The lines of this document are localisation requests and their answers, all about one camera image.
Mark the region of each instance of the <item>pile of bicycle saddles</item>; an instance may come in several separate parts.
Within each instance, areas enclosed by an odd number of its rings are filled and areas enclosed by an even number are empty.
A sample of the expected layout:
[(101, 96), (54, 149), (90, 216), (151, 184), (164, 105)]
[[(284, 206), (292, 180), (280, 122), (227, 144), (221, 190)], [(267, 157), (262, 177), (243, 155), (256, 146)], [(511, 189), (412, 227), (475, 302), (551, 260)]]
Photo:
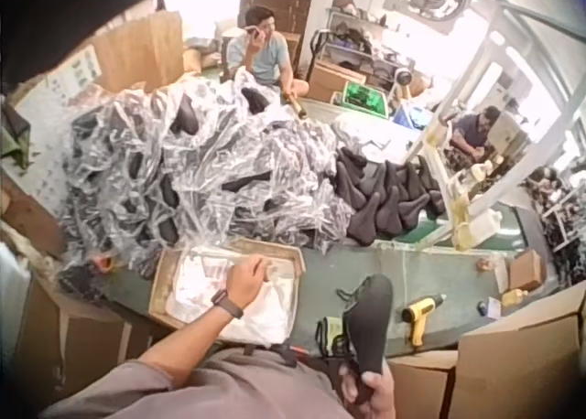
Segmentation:
[(109, 95), (71, 126), (71, 263), (115, 256), (148, 276), (165, 247), (233, 236), (325, 252), (353, 215), (331, 184), (336, 145), (328, 125), (300, 121), (244, 70)]
[(348, 226), (349, 237), (367, 246), (377, 235), (393, 239), (414, 230), (423, 209), (433, 220), (445, 213), (438, 182), (431, 176), (425, 158), (419, 156), (418, 162), (417, 171), (410, 162), (399, 166), (385, 161), (366, 176), (366, 159), (341, 149), (336, 192), (356, 210)]

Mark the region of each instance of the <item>green work table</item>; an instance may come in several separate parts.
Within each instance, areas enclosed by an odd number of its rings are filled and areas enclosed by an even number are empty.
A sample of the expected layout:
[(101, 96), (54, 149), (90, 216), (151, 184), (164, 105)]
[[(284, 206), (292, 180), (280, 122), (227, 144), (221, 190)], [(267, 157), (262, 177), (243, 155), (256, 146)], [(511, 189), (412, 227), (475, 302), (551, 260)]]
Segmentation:
[[(395, 309), (387, 333), (388, 356), (414, 351), (407, 339), (411, 327), (400, 322), (397, 314), (405, 304), (425, 295), (442, 293), (447, 295), (447, 300), (429, 317), (424, 346), (419, 350), (455, 344), (463, 333), (489, 323), (491, 320), (481, 317), (476, 305), (489, 296), (499, 296), (496, 279), (493, 273), (477, 273), (475, 263), (491, 250), (512, 255), (526, 248), (514, 210), (502, 205), (497, 209), (504, 217), (501, 232), (467, 253), (441, 247), (450, 246), (450, 241), (441, 243), (432, 252), (413, 251), (410, 242), (420, 240), (439, 226), (426, 219), (421, 219), (414, 231), (396, 240), (399, 243), (378, 241), (367, 248), (335, 244), (326, 255), (303, 249), (307, 272), (300, 280), (291, 343), (318, 353), (314, 340), (317, 322), (325, 316), (339, 317), (344, 309), (336, 289), (352, 292), (370, 274), (385, 274), (394, 286)], [(102, 278), (98, 286), (109, 300), (148, 315), (152, 283), (138, 274), (117, 271)]]

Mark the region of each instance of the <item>shelf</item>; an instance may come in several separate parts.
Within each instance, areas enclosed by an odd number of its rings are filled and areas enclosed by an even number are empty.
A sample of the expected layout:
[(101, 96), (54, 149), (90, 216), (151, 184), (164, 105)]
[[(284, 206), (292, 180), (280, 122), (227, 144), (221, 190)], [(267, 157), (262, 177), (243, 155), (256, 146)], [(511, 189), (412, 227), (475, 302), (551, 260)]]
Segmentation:
[(386, 59), (375, 58), (375, 57), (373, 57), (373, 55), (369, 55), (368, 53), (364, 53), (363, 51), (358, 51), (358, 50), (355, 50), (354, 48), (347, 48), (344, 46), (338, 46), (338, 45), (332, 44), (330, 42), (328, 44), (326, 44), (325, 47), (326, 48), (333, 48), (334, 50), (345, 51), (347, 53), (352, 53), (353, 55), (360, 56), (365, 59), (369, 59), (372, 62), (383, 62), (384, 64), (387, 64), (387, 65), (390, 65), (393, 67), (408, 67), (408, 65), (400, 64), (398, 62), (392, 62), (392, 61), (386, 60)]
[(372, 21), (368, 21), (366, 19), (359, 18), (358, 16), (354, 16), (354, 15), (351, 15), (351, 14), (346, 14), (345, 12), (341, 12), (340, 10), (334, 9), (333, 7), (330, 7), (328, 9), (328, 12), (330, 12), (330, 15), (336, 15), (336, 16), (341, 16), (342, 18), (348, 18), (348, 19), (351, 19), (352, 21), (356, 21), (356, 22), (359, 22), (359, 23), (364, 23), (364, 24), (366, 24), (368, 26), (375, 26), (375, 27), (378, 27), (378, 28), (380, 28), (382, 30), (384, 30), (386, 28), (389, 28), (387, 26), (381, 26), (378, 23), (374, 23)]

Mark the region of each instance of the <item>black watch strap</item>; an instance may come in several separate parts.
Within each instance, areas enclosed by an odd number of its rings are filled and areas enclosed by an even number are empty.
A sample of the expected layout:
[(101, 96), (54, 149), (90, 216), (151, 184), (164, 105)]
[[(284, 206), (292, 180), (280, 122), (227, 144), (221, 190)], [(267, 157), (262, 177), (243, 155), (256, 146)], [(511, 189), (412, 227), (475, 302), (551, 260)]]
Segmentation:
[(228, 293), (225, 289), (221, 289), (212, 297), (214, 306), (219, 306), (234, 318), (242, 318), (244, 311), (235, 302), (228, 298)]

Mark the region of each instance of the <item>person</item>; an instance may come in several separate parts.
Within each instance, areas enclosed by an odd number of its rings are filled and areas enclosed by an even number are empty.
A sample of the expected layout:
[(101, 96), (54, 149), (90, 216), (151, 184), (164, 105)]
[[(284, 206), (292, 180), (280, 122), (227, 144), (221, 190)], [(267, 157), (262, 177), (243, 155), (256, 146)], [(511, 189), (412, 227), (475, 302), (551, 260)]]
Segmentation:
[(226, 294), (214, 299), (216, 304), (202, 317), (163, 338), (138, 360), (119, 365), (83, 391), (50, 406), (40, 417), (395, 419), (394, 381), (386, 363), (382, 375), (361, 375), (373, 395), (359, 406), (353, 404), (358, 393), (355, 376), (345, 365), (337, 373), (340, 401), (324, 373), (300, 362), (288, 367), (281, 355), (270, 350), (244, 354), (241, 348), (223, 349), (201, 363), (233, 320), (234, 311), (246, 310), (256, 299), (267, 264), (265, 257), (252, 255), (235, 265), (228, 273)]
[(244, 20), (247, 33), (233, 38), (226, 49), (231, 76), (244, 65), (258, 83), (279, 86), (287, 96), (305, 96), (309, 85), (293, 78), (287, 41), (275, 31), (275, 14), (270, 9), (255, 6), (248, 9)]
[(495, 106), (485, 108), (480, 114), (466, 114), (453, 123), (451, 143), (475, 161), (482, 160), (488, 133), (501, 111)]

